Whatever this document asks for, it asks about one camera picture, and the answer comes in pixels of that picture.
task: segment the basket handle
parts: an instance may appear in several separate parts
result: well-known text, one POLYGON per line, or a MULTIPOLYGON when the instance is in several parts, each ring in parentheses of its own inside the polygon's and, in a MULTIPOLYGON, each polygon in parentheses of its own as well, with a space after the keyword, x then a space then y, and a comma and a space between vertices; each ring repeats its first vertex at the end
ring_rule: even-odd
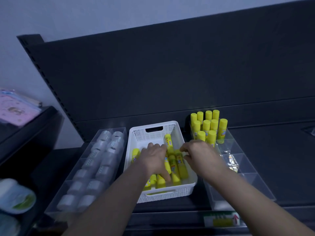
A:
POLYGON ((171 194, 174 193, 176 190, 168 190, 168 191, 163 191, 161 193, 151 193, 151 194, 146 194, 146 196, 150 197, 150 196, 157 196, 157 195, 162 195, 162 194, 171 194))
POLYGON ((152 127, 152 128, 146 128, 145 131, 146 132, 154 132, 154 131, 163 131, 164 127, 160 126, 160 127, 152 127))

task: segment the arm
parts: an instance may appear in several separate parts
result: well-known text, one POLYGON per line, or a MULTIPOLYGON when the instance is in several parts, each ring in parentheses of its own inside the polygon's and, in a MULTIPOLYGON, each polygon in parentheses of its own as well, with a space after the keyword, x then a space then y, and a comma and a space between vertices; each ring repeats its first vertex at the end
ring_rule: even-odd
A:
POLYGON ((236 172, 228 169, 209 144, 192 140, 184 143, 180 150, 189 153, 185 159, 191 168, 230 203, 253 235, 315 235, 236 172))
POLYGON ((122 235, 143 188, 152 174, 160 174, 166 181, 166 146, 149 143, 139 159, 65 231, 63 236, 122 235))

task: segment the person's left hand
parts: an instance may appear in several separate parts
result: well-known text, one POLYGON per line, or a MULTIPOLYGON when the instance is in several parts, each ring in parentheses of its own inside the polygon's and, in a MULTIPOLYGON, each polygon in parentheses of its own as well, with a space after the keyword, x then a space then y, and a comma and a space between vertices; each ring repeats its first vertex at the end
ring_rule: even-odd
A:
POLYGON ((147 148, 141 150, 138 162, 143 162, 149 172, 149 175, 159 174, 165 181, 170 181, 171 177, 167 172, 164 164, 167 147, 165 144, 153 145, 149 143, 147 148))

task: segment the red arrow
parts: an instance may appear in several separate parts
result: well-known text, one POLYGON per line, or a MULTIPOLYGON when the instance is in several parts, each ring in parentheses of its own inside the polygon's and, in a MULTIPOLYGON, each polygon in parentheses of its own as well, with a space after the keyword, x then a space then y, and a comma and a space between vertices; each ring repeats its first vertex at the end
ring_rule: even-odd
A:
POLYGON ((234 215, 233 218, 235 219, 235 224, 237 225, 237 220, 239 219, 239 217, 237 215, 234 215))

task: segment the price tag holder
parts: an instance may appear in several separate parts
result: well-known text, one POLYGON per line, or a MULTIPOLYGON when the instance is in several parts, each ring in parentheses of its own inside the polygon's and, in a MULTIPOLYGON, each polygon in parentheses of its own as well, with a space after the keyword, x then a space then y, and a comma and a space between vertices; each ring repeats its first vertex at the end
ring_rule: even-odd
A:
POLYGON ((236 211, 214 211, 203 216, 205 227, 240 226, 240 217, 236 211))

